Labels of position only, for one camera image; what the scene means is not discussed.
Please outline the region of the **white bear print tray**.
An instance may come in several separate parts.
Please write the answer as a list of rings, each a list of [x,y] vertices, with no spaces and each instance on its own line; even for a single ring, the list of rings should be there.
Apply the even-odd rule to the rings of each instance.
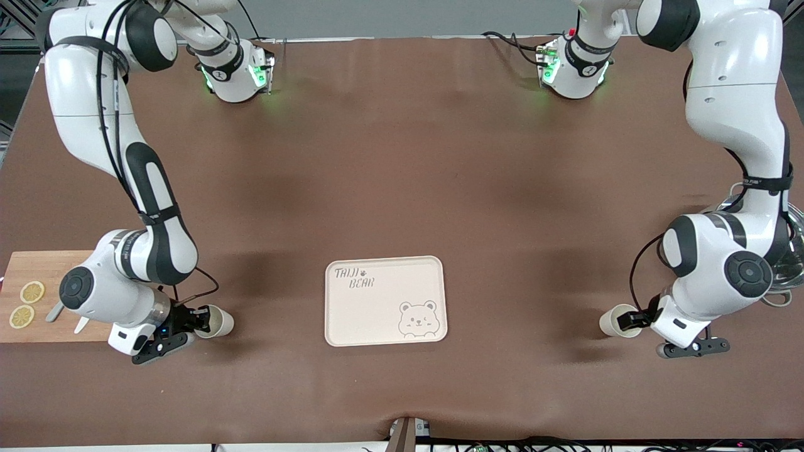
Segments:
[[[434,256],[333,261],[324,303],[333,347],[439,342],[448,334],[444,269]]]

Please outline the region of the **dark metal frame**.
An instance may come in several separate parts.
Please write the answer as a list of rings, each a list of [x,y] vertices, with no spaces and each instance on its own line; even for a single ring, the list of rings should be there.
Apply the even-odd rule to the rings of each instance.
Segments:
[[[40,0],[0,0],[0,55],[40,55],[36,21],[44,9]],[[27,38],[3,38],[6,27],[17,26]]]

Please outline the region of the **brown leather table cover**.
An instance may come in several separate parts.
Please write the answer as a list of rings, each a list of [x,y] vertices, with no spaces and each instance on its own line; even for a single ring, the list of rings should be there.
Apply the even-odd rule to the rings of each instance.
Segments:
[[[0,447],[372,441],[405,416],[465,439],[804,438],[804,295],[716,320],[713,357],[599,330],[638,249],[741,177],[687,125],[685,52],[623,38],[580,101],[485,38],[276,53],[242,105],[184,53],[128,85],[233,332],[144,366],[0,345]],[[331,347],[327,266],[400,256],[442,262],[444,340]]]

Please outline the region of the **shiny metal bowl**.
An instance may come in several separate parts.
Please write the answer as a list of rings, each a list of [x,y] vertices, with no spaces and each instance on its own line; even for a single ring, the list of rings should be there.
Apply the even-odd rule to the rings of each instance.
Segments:
[[[716,243],[718,315],[755,301],[784,307],[791,290],[804,286],[804,213],[788,191],[746,189],[706,216],[723,229]]]

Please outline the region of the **bamboo cutting board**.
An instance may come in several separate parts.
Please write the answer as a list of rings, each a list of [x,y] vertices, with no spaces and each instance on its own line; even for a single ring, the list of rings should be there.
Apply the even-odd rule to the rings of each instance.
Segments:
[[[69,269],[83,263],[90,250],[19,251],[11,254],[0,289],[0,344],[10,343],[106,343],[111,325],[89,321],[81,332],[75,333],[80,317],[64,309],[55,321],[46,316],[57,305],[58,287]],[[44,285],[43,297],[32,304],[32,322],[16,329],[9,323],[12,312],[23,305],[20,292],[31,281]]]

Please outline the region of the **paper cup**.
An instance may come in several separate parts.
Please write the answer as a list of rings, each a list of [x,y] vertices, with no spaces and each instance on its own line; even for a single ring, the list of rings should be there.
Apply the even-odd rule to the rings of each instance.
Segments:
[[[638,310],[635,306],[620,304],[609,309],[605,314],[600,316],[599,326],[600,330],[611,337],[621,338],[634,338],[641,333],[640,328],[624,330],[619,326],[618,318],[631,313],[637,313]]]

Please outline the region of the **white plastic cup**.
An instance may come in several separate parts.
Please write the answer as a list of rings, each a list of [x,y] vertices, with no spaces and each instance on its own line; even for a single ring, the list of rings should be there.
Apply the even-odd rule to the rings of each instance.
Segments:
[[[215,305],[207,305],[210,310],[210,334],[196,334],[204,340],[222,337],[230,334],[234,327],[232,315]]]

